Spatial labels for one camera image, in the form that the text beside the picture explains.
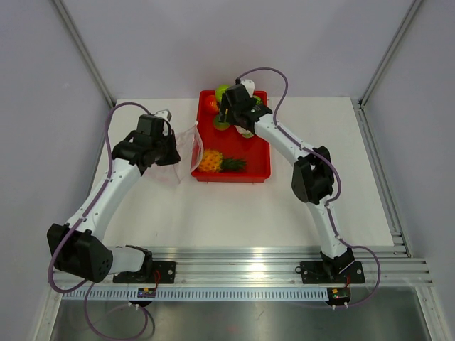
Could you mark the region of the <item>toy cauliflower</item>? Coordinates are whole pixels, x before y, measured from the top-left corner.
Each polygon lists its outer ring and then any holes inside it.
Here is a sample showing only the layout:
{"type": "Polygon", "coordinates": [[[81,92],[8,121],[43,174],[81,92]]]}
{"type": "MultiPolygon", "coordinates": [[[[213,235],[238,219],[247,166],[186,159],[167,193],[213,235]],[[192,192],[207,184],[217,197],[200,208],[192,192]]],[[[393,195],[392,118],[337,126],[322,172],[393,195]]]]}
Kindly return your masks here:
{"type": "Polygon", "coordinates": [[[238,132],[238,134],[240,134],[245,139],[250,139],[254,136],[254,134],[251,131],[244,129],[241,126],[235,125],[235,129],[238,132]]]}

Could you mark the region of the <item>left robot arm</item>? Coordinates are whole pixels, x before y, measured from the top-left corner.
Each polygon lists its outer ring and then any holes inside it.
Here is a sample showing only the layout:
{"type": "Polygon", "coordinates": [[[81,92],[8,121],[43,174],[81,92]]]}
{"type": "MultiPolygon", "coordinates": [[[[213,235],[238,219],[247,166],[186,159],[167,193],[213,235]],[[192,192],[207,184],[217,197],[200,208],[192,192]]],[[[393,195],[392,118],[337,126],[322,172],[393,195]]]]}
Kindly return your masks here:
{"type": "Polygon", "coordinates": [[[81,208],[47,233],[52,269],[99,283],[109,274],[124,283],[147,282],[154,273],[152,253],[135,246],[106,247],[107,227],[125,195],[152,166],[179,163],[171,113],[143,114],[137,127],[109,154],[108,170],[81,208]]]}

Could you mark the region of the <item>clear zip top bag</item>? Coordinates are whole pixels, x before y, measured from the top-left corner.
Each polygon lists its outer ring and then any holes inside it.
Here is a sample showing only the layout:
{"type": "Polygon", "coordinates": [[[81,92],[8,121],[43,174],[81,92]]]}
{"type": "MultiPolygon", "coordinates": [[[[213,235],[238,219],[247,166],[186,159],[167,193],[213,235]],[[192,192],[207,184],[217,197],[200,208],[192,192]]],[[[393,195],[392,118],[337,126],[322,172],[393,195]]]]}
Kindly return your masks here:
{"type": "Polygon", "coordinates": [[[198,168],[203,158],[204,146],[197,121],[191,128],[176,134],[176,147],[181,157],[179,163],[152,166],[144,175],[165,185],[177,186],[198,168]]]}

